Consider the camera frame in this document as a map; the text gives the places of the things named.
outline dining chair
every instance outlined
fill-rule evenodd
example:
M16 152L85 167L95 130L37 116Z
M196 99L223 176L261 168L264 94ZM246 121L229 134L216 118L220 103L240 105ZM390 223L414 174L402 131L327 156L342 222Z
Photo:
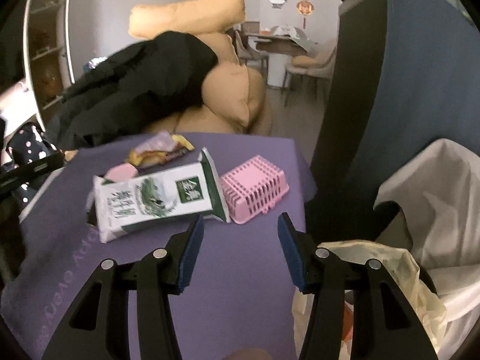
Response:
M268 54L258 52L249 45L245 47L238 31L235 31L235 41L237 45L238 59L240 62L247 64L247 61L260 61L260 69L262 74L266 71L266 75L268 75Z
M318 92L318 81L324 81L323 85L323 97L325 101L328 98L328 92L330 90L330 84L332 82L333 70L335 66L335 57L337 55L337 40L329 40L326 42L322 49L317 53L315 58L306 58L305 64L295 66L295 59L292 63L285 66L285 75L283 77L282 92L286 90L284 106L287 105L287 101L290 95L290 87L292 77L294 75L308 76L315 79L316 92Z

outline blue gripper pad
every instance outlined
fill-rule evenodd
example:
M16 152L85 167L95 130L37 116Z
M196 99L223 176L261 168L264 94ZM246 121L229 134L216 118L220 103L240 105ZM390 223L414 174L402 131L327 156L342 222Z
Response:
M180 289L180 292L183 292L183 290L190 284L198 252L200 251L200 246L203 240L203 230L203 218L199 216L193 225L190 237L183 249L183 255L178 263L177 286Z
M278 239L282 245L286 264L289 267L292 282L303 292L307 288L304 275L304 264L297 243L293 239L292 231L296 231L290 219L285 219L283 214L278 217Z

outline white and green milk package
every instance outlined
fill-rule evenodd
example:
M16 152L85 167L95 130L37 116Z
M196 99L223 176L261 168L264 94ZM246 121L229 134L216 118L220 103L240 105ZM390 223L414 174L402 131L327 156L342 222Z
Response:
M103 243L173 218L201 214L230 222L217 170L206 148L198 162L121 183L95 177L94 194Z

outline pink object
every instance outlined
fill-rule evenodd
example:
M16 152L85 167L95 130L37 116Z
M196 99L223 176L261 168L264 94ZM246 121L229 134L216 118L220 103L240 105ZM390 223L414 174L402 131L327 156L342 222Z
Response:
M122 181L130 180L138 176L138 170L135 166L129 163L123 163L114 168L111 168L105 175L105 179L120 183Z
M266 214L289 190L285 173L257 155L222 176L230 217L239 225Z

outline candy wrapper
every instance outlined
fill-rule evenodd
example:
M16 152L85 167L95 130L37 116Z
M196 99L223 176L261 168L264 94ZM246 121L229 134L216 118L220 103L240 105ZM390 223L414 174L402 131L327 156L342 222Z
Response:
M103 243L172 218L201 214L230 222L220 179L206 148L198 162L120 183L96 176L94 190Z
M183 136L170 135L166 131L161 131L133 149L127 158L127 162L136 167L151 167L182 157L193 149L191 143Z

